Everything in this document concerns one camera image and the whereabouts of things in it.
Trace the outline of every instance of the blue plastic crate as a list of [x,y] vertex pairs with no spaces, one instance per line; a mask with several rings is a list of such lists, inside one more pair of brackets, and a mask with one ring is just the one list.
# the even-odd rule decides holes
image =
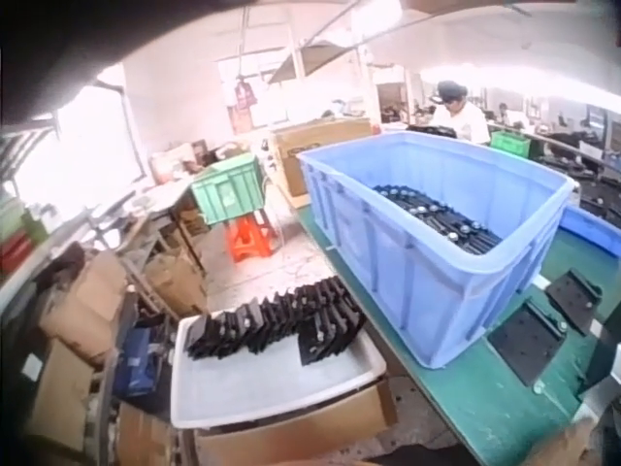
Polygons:
[[567,206],[561,228],[621,258],[621,230],[607,221],[574,206]]
[[[304,152],[319,227],[413,355],[440,368],[485,333],[539,272],[572,181],[534,162],[456,140],[400,132]],[[503,241],[469,254],[372,190],[407,185]]]

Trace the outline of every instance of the cardboard box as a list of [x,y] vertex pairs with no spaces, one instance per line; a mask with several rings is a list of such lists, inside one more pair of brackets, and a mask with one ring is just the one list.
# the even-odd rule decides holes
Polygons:
[[[81,293],[76,292],[74,285],[66,291],[54,291],[41,313],[39,327],[50,338],[58,338],[85,360],[100,364],[114,346],[116,321],[107,320],[95,312],[91,307],[93,297],[83,293],[81,283],[78,283]],[[96,296],[107,302],[113,301],[107,299],[102,290]]]
[[271,150],[292,196],[307,193],[297,155],[304,151],[373,135],[367,118],[317,120],[272,133]]
[[397,421],[388,382],[291,419],[219,435],[198,435],[197,447],[223,466],[260,466],[315,458],[369,439]]
[[82,451],[86,400],[93,369],[58,340],[52,340],[26,421],[28,436]]
[[196,308],[206,311],[203,276],[183,249],[157,254],[145,267],[145,276],[179,318],[196,316]]
[[116,317],[126,286],[126,273],[111,251],[95,255],[71,285],[72,299],[110,322]]
[[168,466],[171,439],[168,424],[126,403],[120,404],[116,445],[120,466]]

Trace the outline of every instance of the concrete floor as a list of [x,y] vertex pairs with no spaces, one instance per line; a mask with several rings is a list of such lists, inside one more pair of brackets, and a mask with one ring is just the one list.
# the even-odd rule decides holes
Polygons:
[[[208,307],[211,311],[235,308],[253,298],[272,298],[303,284],[334,275],[329,263],[306,235],[280,192],[267,188],[266,211],[281,241],[269,258],[248,258],[234,264],[224,248],[224,229],[217,226],[201,241],[203,262],[208,268]],[[406,375],[396,357],[369,329],[384,355],[391,376],[389,383],[399,422],[372,439],[326,455],[329,462],[358,460],[392,451],[402,445],[422,444],[429,448],[455,445],[458,441],[416,385]],[[201,462],[212,465],[207,452]]]

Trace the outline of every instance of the green plastic crate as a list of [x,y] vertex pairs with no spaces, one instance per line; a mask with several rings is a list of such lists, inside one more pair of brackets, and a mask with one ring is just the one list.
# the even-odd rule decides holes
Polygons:
[[531,140],[518,134],[495,131],[492,133],[492,144],[490,146],[493,149],[502,150],[518,157],[528,158]]
[[7,199],[0,205],[0,243],[9,240],[23,227],[21,215],[24,207],[18,199]]
[[243,216],[265,205],[259,161],[251,153],[216,162],[197,175],[192,192],[205,223]]

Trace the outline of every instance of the worker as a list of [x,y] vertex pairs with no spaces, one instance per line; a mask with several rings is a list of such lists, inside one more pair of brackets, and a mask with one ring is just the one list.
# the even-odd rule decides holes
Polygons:
[[454,129],[458,139],[488,144],[490,137],[485,115],[466,99],[467,95],[466,87],[454,81],[439,83],[438,96],[432,100],[443,105],[437,107],[429,124]]
[[509,110],[504,102],[499,106],[499,110],[501,113],[499,118],[500,124],[515,129],[531,128],[532,124],[524,112]]
[[499,123],[503,124],[504,126],[511,126],[511,122],[508,118],[507,110],[508,110],[507,104],[503,102],[499,106],[499,111],[500,111]]

